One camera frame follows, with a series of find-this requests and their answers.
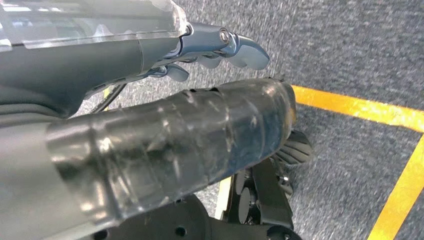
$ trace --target black metal bracket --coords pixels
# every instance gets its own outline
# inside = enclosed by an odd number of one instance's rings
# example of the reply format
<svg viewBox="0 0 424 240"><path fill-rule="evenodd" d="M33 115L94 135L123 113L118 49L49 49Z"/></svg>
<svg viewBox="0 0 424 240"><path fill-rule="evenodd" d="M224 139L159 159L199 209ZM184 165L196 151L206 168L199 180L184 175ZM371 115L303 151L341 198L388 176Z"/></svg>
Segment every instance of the black metal bracket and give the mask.
<svg viewBox="0 0 424 240"><path fill-rule="evenodd" d="M271 224L294 229L292 209L279 186L270 159L239 172L231 179L227 210L222 219L229 223Z"/></svg>

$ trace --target yellow floor line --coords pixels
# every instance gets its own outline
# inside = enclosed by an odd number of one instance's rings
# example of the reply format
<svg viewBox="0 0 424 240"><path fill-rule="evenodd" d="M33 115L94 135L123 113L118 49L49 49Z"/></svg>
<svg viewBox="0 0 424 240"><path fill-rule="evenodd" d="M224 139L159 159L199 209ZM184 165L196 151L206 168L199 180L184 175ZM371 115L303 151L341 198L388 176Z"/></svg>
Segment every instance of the yellow floor line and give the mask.
<svg viewBox="0 0 424 240"><path fill-rule="evenodd" d="M368 240L393 240L424 188L424 136L413 151Z"/></svg>
<svg viewBox="0 0 424 240"><path fill-rule="evenodd" d="M228 196L230 195L231 177L219 182L218 198L216 200L215 218L220 220L223 211L227 210Z"/></svg>
<svg viewBox="0 0 424 240"><path fill-rule="evenodd" d="M424 111L293 85L296 102L424 133ZM368 240L393 240L424 188L424 136L387 199Z"/></svg>
<svg viewBox="0 0 424 240"><path fill-rule="evenodd" d="M299 104L424 133L424 111L302 86L292 87Z"/></svg>

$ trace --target black plastic part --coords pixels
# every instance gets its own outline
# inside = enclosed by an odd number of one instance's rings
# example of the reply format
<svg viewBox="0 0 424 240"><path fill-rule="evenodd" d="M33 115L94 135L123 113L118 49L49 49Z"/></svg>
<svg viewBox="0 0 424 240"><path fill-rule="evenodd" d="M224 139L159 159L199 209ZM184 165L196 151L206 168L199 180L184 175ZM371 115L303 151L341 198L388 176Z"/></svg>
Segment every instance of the black plastic part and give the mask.
<svg viewBox="0 0 424 240"><path fill-rule="evenodd" d="M287 198L287 200L290 200L290 198L292 198L293 195L293 187L290 184L289 181L279 181L278 182L280 184L280 188L282 189L282 191L285 193L285 197Z"/></svg>
<svg viewBox="0 0 424 240"><path fill-rule="evenodd" d="M270 159L263 160L252 167L252 177L260 210L260 223L294 229L292 209L273 173L275 173L275 169Z"/></svg>
<svg viewBox="0 0 424 240"><path fill-rule="evenodd" d="M209 24L191 23L191 34L182 36L182 52L179 54L185 55L188 53L197 52L213 52L225 48L228 44L220 39L220 29L222 26L214 26Z"/></svg>
<svg viewBox="0 0 424 240"><path fill-rule="evenodd" d="M109 232L108 232L108 230L105 229L105 230L101 230L101 231L94 233L91 236L91 238L93 240L105 240L108 236L109 236Z"/></svg>
<svg viewBox="0 0 424 240"><path fill-rule="evenodd" d="M54 111L51 116L68 118L84 98L146 73L179 41L166 37L37 49L13 46L0 57L0 105L39 105Z"/></svg>
<svg viewBox="0 0 424 240"><path fill-rule="evenodd" d="M208 216L194 195L180 202L134 216L107 229L106 240L301 240L291 229L278 225L245 225Z"/></svg>
<svg viewBox="0 0 424 240"><path fill-rule="evenodd" d="M245 175L246 175L246 170L243 169L241 171L239 171L233 178L234 178L234 182L235 182L235 192L240 195L242 194L243 188L245 186Z"/></svg>
<svg viewBox="0 0 424 240"><path fill-rule="evenodd" d="M251 201L251 192L249 188L245 187L240 194L240 201L238 202L238 220L244 224L248 219L249 208Z"/></svg>
<svg viewBox="0 0 424 240"><path fill-rule="evenodd" d="M239 224L240 221L240 212L245 211L245 209L240 209L241 194L237 191L237 176L231 178L231 185L228 195L228 204L226 210L222 213L222 220L228 223Z"/></svg>
<svg viewBox="0 0 424 240"><path fill-rule="evenodd" d="M288 165L296 165L312 161L314 155L306 135L301 131L293 130L287 141L272 158Z"/></svg>

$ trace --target grey plastic housing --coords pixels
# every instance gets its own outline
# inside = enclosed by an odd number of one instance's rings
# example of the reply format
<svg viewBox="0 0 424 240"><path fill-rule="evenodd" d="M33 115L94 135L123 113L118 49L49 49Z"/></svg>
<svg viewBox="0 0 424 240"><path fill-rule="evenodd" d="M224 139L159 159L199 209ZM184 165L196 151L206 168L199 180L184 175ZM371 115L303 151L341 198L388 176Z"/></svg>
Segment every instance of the grey plastic housing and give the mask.
<svg viewBox="0 0 424 240"><path fill-rule="evenodd" d="M175 49L178 42L179 38L157 38L39 49L14 47L0 53L0 104L31 103L68 118L88 91L147 72L154 60Z"/></svg>

